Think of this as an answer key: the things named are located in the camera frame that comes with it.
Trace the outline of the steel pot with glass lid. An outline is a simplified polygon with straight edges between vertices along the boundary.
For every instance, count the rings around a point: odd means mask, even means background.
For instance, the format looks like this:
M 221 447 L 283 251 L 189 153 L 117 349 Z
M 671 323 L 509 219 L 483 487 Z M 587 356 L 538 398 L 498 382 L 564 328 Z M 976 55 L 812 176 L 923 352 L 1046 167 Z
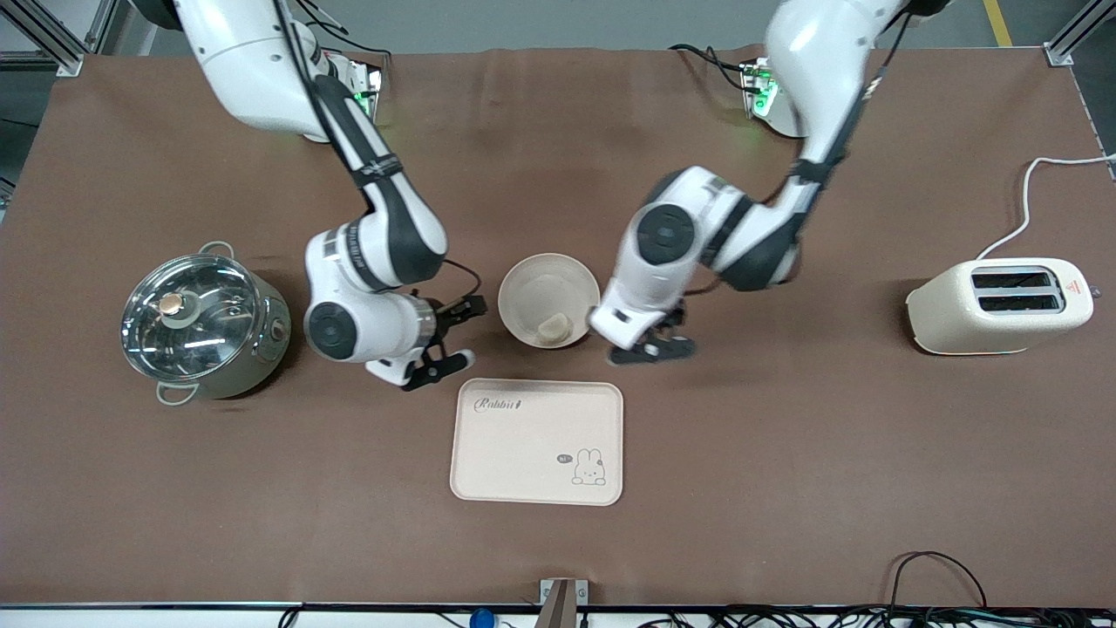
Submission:
M 234 247 L 222 240 L 208 242 L 200 247 L 196 253 L 211 251 L 223 257 L 235 259 Z M 283 296 L 260 276 L 256 276 L 243 265 L 254 278 L 259 291 L 260 303 L 256 317 L 254 336 L 235 354 L 234 361 L 219 367 L 204 377 L 193 381 L 167 383 L 145 378 L 155 383 L 155 396 L 165 406 L 183 406 L 195 399 L 227 399 L 241 396 L 266 381 L 282 363 L 292 335 L 292 317 Z

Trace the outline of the brown post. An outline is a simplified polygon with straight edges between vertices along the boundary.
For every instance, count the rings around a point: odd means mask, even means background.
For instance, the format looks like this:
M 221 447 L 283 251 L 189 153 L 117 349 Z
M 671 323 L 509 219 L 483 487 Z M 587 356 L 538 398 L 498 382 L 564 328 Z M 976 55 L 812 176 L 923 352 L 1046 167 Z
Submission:
M 535 618 L 533 628 L 578 628 L 578 605 L 568 593 L 566 582 L 550 593 Z

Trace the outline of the cream rabbit print tray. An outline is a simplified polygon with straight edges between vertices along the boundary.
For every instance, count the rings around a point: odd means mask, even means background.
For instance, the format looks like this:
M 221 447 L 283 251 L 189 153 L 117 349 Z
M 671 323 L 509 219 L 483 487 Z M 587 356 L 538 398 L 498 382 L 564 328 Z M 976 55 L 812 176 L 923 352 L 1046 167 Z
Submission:
M 603 381 L 464 383 L 449 485 L 466 501 L 615 504 L 624 489 L 622 392 Z

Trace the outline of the aluminium frame post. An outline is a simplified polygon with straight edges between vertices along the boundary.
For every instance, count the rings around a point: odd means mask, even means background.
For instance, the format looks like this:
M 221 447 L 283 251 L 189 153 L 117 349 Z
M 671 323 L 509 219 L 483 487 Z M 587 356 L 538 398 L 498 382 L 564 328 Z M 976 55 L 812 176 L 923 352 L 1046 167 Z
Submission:
M 1045 59 L 1048 65 L 1072 66 L 1075 49 L 1113 16 L 1116 16 L 1116 0 L 1087 0 L 1080 11 L 1055 35 L 1052 41 L 1043 42 Z
M 0 0 L 0 71 L 79 75 L 108 51 L 122 0 Z

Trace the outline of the glass pot lid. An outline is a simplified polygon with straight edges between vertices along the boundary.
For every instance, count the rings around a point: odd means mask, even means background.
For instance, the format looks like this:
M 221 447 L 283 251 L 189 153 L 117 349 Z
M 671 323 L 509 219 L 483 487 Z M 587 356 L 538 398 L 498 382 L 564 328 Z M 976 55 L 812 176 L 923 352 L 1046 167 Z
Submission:
M 122 350 L 153 380 L 198 380 L 234 361 L 254 336 L 259 303 L 254 278 L 235 259 L 211 251 L 174 258 L 129 294 Z

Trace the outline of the cream round plate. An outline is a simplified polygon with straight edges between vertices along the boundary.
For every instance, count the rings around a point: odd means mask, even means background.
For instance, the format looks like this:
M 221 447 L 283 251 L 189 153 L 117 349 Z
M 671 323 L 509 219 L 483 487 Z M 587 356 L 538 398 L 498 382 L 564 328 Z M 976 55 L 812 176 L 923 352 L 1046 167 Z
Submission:
M 602 302 L 602 289 L 589 267 L 573 257 L 545 253 L 528 257 L 503 278 L 498 312 L 506 329 L 527 346 L 557 350 L 583 341 L 590 331 L 589 313 Z M 573 322 L 571 338 L 557 347 L 535 342 L 535 329 L 554 313 Z

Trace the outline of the silver base connector plate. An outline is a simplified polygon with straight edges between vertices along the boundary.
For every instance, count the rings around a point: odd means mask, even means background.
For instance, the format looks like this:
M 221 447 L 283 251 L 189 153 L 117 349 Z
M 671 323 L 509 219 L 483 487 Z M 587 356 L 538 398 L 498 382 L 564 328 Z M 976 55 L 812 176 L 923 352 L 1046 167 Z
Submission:
M 738 75 L 743 87 L 743 105 L 750 118 L 768 118 L 779 91 L 769 58 L 760 57 L 738 64 Z
M 387 85 L 388 59 L 383 57 L 379 64 L 368 64 L 355 59 L 348 60 L 350 67 L 352 97 L 365 112 L 366 118 L 376 124 L 381 95 Z

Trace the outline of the brown table mat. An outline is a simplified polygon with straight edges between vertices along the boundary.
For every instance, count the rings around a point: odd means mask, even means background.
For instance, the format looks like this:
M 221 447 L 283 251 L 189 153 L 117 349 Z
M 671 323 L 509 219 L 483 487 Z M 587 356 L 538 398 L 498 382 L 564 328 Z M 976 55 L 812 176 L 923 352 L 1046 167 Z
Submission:
M 122 354 L 133 287 L 227 240 L 304 313 L 308 239 L 364 204 L 329 147 L 254 131 L 191 58 L 99 57 L 52 87 L 0 225 L 0 601 L 881 603 L 910 551 L 990 603 L 1116 607 L 1116 184 L 1043 167 L 1006 257 L 1101 290 L 1017 355 L 910 342 L 910 290 L 1014 228 L 1038 155 L 1099 153 L 1071 69 L 1038 49 L 908 49 L 804 232 L 796 281 L 689 302 L 691 360 L 558 352 L 494 313 L 474 367 L 400 392 L 295 337 L 275 380 L 161 405 Z M 480 503 L 449 484 L 470 378 L 609 381 L 606 508 Z

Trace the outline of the cream two-slot toaster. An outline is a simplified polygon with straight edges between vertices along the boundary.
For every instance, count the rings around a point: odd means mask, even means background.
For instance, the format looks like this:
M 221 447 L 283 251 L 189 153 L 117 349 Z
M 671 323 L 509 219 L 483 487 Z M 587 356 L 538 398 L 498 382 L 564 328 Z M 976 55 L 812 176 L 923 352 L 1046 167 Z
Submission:
M 951 357 L 1024 352 L 1088 322 L 1093 302 L 1083 271 L 1054 257 L 959 263 L 905 299 L 914 342 Z

